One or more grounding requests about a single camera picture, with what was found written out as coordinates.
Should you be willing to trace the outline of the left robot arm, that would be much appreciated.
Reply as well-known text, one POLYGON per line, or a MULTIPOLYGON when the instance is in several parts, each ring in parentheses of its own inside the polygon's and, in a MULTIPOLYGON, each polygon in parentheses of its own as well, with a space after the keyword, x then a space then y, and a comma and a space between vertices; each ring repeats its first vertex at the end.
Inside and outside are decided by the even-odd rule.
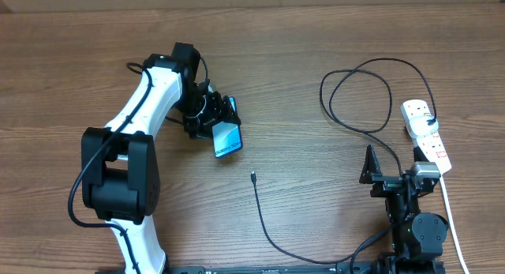
POLYGON ((151 54, 128 68, 140 83, 122 110, 102 128, 81 138, 81 171, 70 191, 68 213, 78 226, 109 228, 125 260, 121 273, 169 273, 170 262, 157 237, 153 214, 160 174, 155 139, 170 110, 192 139, 210 139, 221 159, 242 149, 236 101, 196 81, 205 63, 189 43, 169 55, 151 54))

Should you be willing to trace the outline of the blue Galaxy smartphone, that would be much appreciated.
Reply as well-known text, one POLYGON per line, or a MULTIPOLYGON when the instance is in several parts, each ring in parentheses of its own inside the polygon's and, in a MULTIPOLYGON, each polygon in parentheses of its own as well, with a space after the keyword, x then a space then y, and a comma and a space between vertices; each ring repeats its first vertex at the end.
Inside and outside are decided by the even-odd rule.
POLYGON ((214 153, 218 159, 237 152, 243 147, 240 126, 223 121, 226 115, 226 104, 224 102, 223 104, 224 111, 211 126, 214 153))

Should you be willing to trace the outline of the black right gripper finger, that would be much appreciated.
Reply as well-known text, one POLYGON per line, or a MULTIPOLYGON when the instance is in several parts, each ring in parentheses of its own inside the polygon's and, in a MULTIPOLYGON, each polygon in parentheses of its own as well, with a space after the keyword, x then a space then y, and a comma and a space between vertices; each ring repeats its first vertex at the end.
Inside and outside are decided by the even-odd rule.
POLYGON ((429 162, 429 159, 419 146, 413 148, 413 158, 415 162, 429 162))
POLYGON ((381 176, 382 171, 376 157, 376 152, 373 145, 368 145, 366 148, 365 162, 361 172, 361 177, 381 176))

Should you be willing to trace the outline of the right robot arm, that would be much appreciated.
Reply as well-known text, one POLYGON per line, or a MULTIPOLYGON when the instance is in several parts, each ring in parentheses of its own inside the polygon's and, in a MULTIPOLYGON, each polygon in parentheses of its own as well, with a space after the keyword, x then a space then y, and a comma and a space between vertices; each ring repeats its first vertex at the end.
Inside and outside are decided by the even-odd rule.
POLYGON ((367 264, 362 273, 444 273, 443 263, 436 258, 443 254, 449 223, 440 215, 422 212, 418 199, 432 193, 441 179, 437 165, 429 162, 419 148, 414 149, 412 167, 398 177, 385 176, 372 145, 366 149, 365 163, 359 183, 370 184, 371 197, 385 200, 390 221, 387 230, 367 244, 370 246, 384 235, 392 238, 391 253, 382 253, 367 264))

